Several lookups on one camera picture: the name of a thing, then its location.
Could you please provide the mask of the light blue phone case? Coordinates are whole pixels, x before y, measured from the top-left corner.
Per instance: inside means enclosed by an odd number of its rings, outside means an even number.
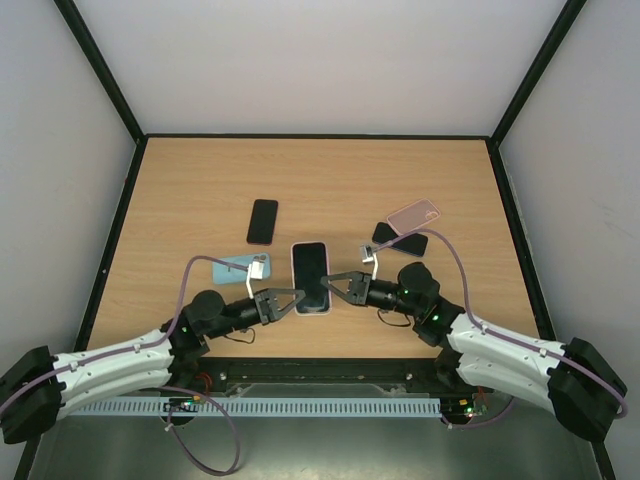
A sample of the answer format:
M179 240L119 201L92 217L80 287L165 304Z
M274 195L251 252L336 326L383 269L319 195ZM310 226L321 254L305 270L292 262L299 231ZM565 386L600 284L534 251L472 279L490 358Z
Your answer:
M231 256L221 258L222 264L214 262L212 266L212 281L216 285L229 285L244 283L247 272L242 269L232 267L240 265L248 268L254 261L259 261L263 265L261 280L271 277L271 257L266 252Z

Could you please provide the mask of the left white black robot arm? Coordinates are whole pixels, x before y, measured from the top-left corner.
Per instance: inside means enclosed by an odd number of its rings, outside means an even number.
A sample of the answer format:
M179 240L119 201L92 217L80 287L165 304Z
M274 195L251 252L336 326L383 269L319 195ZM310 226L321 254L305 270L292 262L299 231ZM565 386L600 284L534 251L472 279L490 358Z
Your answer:
M226 303L205 290L177 319L132 340L69 354L33 348L1 377L3 440L22 443L92 403L169 385L208 353L208 340L274 323L304 297L301 290L268 288Z

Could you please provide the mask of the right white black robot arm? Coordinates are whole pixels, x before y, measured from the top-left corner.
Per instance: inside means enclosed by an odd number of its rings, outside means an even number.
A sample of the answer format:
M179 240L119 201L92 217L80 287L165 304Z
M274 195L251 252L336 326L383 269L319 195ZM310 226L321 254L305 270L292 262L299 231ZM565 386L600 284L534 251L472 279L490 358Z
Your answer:
M487 387L552 413L574 435L603 441L627 413L627 388L588 341L544 340L498 327L448 300L421 262L403 267L394 282L359 271L322 277L324 287L359 307L412 318L417 336L440 348L436 379L445 390Z

